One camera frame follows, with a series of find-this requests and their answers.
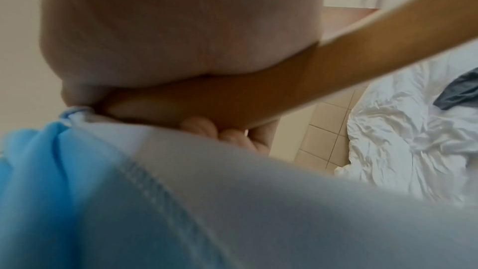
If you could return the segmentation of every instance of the stitching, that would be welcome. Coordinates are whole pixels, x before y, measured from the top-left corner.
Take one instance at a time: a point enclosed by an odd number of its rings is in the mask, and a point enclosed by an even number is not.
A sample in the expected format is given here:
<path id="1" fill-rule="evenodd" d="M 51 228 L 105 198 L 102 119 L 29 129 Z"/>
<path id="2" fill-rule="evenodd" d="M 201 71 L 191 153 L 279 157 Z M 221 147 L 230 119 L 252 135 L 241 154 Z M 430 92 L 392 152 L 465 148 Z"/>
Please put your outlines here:
<path id="1" fill-rule="evenodd" d="M 201 227 L 192 219 L 191 215 L 180 205 L 173 195 L 153 178 L 140 165 L 128 156 L 115 149 L 107 142 L 96 138 L 89 132 L 73 124 L 72 128 L 79 135 L 87 136 L 99 141 L 108 148 L 108 153 L 120 155 L 127 164 L 116 169 L 128 180 L 165 219 L 167 225 L 174 231 L 179 242 L 186 248 L 193 263 L 203 269 L 233 269 L 223 253 L 216 247 Z"/>

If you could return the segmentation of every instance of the wall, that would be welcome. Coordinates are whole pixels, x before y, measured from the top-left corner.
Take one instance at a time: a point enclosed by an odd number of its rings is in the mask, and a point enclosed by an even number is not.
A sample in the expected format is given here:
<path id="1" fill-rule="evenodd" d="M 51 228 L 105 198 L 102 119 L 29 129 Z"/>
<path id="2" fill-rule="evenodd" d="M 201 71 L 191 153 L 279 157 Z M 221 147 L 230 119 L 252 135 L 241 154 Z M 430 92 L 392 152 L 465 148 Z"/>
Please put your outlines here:
<path id="1" fill-rule="evenodd" d="M 38 49 L 39 0 L 0 0 L 0 135 L 38 128 L 64 106 Z"/>

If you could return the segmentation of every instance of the blue clothing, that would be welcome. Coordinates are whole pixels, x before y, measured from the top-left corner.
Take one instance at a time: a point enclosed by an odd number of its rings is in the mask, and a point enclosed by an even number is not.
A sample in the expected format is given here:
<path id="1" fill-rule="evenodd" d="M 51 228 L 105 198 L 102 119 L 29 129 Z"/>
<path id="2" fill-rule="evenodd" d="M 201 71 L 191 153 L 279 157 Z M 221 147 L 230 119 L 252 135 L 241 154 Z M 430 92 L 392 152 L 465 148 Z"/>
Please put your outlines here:
<path id="1" fill-rule="evenodd" d="M 0 269 L 476 268 L 477 213 L 72 110 L 0 158 Z"/>

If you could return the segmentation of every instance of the bed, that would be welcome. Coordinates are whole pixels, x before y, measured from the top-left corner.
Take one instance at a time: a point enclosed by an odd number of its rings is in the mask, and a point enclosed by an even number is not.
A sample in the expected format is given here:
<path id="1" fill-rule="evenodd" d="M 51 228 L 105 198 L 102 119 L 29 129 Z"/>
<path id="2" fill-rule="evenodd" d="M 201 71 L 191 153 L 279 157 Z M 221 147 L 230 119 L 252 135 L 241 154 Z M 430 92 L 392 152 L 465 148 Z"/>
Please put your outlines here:
<path id="1" fill-rule="evenodd" d="M 372 82 L 347 123 L 350 164 L 335 175 L 418 199 L 478 205 L 478 109 L 432 103 L 478 67 L 478 41 Z"/>

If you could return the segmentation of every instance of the finger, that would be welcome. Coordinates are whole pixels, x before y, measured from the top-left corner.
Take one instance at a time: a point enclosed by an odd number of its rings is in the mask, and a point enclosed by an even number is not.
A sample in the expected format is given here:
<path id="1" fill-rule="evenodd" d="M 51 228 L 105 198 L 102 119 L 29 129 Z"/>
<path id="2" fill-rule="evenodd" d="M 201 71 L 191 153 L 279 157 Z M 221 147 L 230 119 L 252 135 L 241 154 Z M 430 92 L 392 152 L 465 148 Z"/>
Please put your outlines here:
<path id="1" fill-rule="evenodd" d="M 225 130 L 219 134 L 219 140 L 237 147 L 245 148 L 257 152 L 257 148 L 252 141 L 245 136 L 244 132 L 239 130 Z"/>
<path id="2" fill-rule="evenodd" d="M 279 120 L 275 120 L 249 130 L 247 136 L 256 147 L 259 153 L 269 155 L 272 141 L 274 140 L 275 131 L 279 125 Z"/>
<path id="3" fill-rule="evenodd" d="M 184 120 L 179 129 L 190 134 L 205 136 L 211 139 L 218 138 L 216 125 L 205 117 L 190 117 Z"/>

